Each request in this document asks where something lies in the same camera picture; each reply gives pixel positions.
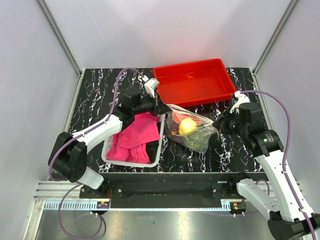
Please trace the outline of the clear zip top bag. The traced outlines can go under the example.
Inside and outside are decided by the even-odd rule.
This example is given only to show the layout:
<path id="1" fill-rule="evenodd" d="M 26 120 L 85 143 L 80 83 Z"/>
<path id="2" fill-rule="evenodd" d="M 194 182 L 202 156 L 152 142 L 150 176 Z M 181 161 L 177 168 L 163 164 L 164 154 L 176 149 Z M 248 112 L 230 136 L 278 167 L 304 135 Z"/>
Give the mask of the clear zip top bag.
<path id="1" fill-rule="evenodd" d="M 168 138 L 176 143 L 181 144 L 183 147 L 185 147 L 186 136 L 190 135 L 191 133 L 193 133 L 195 131 L 207 131 L 207 132 L 211 133 L 211 136 L 218 133 L 218 130 L 213 126 L 214 122 L 211 119 L 204 117 L 202 115 L 199 115 L 197 113 L 188 111 L 188 110 L 186 110 L 180 106 L 174 105 L 174 104 L 168 104 L 167 106 L 169 106 L 169 109 L 170 109 L 170 111 L 167 113 L 167 119 L 166 119 L 166 124 L 168 127 Z M 195 117 L 202 119 L 203 122 L 201 124 L 197 124 L 197 127 L 193 132 L 191 132 L 187 135 L 180 135 L 179 134 L 179 124 L 174 122 L 174 120 L 172 118 L 172 112 L 176 112 L 179 114 L 192 115 L 192 116 L 195 116 Z"/>

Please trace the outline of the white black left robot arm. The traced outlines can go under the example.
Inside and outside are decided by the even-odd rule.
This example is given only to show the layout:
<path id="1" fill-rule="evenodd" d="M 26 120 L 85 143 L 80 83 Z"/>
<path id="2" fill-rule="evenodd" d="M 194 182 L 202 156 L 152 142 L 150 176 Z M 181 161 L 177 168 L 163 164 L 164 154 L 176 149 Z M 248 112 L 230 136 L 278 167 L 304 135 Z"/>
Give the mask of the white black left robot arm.
<path id="1" fill-rule="evenodd" d="M 108 183 L 87 166 L 87 154 L 130 126 L 136 115 L 150 113 L 158 117 L 169 111 L 157 95 L 124 93 L 104 119 L 75 134 L 64 131 L 58 135 L 48 160 L 49 172 L 56 171 L 71 183 L 86 185 L 95 197 L 103 198 L 108 193 Z"/>

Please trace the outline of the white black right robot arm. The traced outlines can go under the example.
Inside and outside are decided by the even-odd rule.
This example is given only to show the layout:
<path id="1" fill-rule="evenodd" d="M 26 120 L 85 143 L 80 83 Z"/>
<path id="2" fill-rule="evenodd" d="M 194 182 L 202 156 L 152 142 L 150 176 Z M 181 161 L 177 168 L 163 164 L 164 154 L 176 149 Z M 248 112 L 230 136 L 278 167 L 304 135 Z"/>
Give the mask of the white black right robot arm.
<path id="1" fill-rule="evenodd" d="M 287 161 L 287 146 L 263 122 L 257 103 L 236 103 L 224 114 L 222 133 L 237 134 L 262 166 L 274 196 L 246 174 L 227 185 L 232 198 L 244 197 L 263 215 L 275 240 L 315 240 L 320 215 L 307 203 Z"/>

